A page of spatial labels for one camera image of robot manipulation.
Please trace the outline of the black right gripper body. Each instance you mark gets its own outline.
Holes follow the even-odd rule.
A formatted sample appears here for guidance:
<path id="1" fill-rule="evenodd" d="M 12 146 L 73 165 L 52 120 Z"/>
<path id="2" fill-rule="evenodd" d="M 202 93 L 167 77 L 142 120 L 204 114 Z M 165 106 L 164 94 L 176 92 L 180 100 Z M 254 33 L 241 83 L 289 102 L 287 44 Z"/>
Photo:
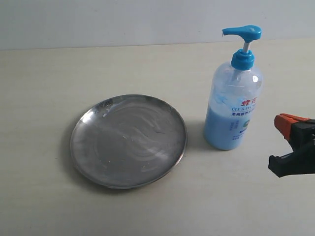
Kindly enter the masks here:
<path id="1" fill-rule="evenodd" d="M 295 123 L 291 127 L 292 152 L 269 156 L 268 168 L 278 177 L 315 173 L 315 120 Z"/>

